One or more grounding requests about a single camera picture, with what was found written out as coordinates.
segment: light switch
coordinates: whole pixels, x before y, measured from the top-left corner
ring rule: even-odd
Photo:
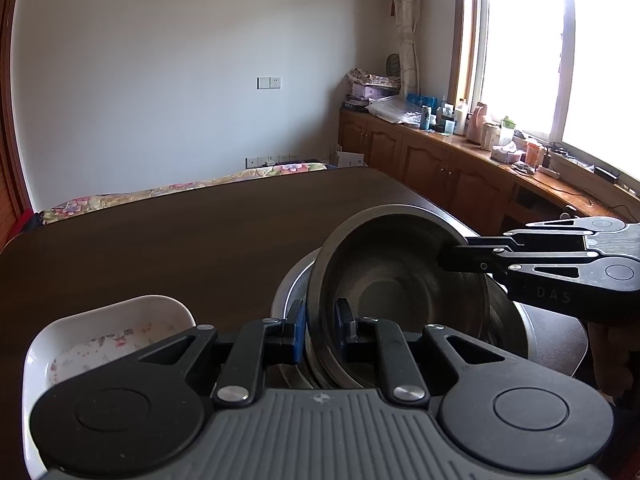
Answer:
[[[265,90],[271,87],[271,78],[270,77],[259,77],[258,78],[258,90]]]

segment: floral bedding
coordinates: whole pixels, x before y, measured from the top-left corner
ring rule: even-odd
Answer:
[[[212,180],[201,180],[199,182],[189,182],[187,184],[173,184],[171,186],[155,187],[145,189],[135,193],[117,193],[108,195],[83,196],[69,200],[47,209],[42,212],[42,224],[51,224],[71,216],[78,216],[91,211],[98,211],[115,205],[126,204],[161,196],[179,191],[198,189],[200,187],[217,186],[218,184],[228,184],[230,182],[240,182],[243,180],[253,180],[254,178],[264,178],[267,176],[278,176],[285,174],[306,173],[307,171],[326,170],[326,166],[320,162],[303,162],[301,164],[283,164],[281,166],[268,166],[266,168],[252,168],[250,170],[239,171],[221,178]]]

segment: dark wooden table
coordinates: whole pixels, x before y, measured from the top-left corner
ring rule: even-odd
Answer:
[[[268,315],[287,271],[341,222],[389,203],[434,208],[383,173],[349,168],[151,198],[11,241],[0,254],[0,477],[28,478],[20,425],[22,366],[31,341],[50,322],[164,294],[183,302],[196,322],[237,330]]]

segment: window frame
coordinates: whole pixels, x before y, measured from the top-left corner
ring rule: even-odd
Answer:
[[[472,45],[472,51],[469,54],[473,63],[474,69],[471,72],[470,84],[467,86],[466,95],[470,102],[470,110],[474,110],[482,94],[482,83],[484,78],[484,68],[486,62],[486,46],[488,39],[488,20],[489,20],[489,0],[474,0],[473,1],[475,13],[474,17],[477,20],[476,30],[477,37]],[[524,130],[524,133],[529,134],[545,143],[556,142],[562,144],[572,156],[575,156],[582,162],[587,164],[593,164],[599,166],[604,170],[613,174],[618,174],[618,183],[623,184],[640,196],[640,180],[632,177],[628,173],[619,170],[614,165],[599,159],[593,153],[587,153],[583,150],[568,144],[562,140],[564,134],[564,127],[566,126],[566,119],[569,111],[569,101],[571,98],[571,89],[574,76],[574,62],[575,62],[575,40],[576,40],[576,15],[575,15],[575,0],[566,0],[564,5],[564,30],[562,32],[562,56],[560,62],[560,79],[558,85],[558,98],[556,100],[556,110],[554,113],[554,121],[551,132],[548,134],[544,132],[530,132]]]

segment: human hand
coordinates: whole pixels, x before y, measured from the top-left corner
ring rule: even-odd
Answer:
[[[629,352],[640,350],[640,324],[613,327],[589,323],[588,329],[598,387],[617,399],[634,383],[626,362]]]

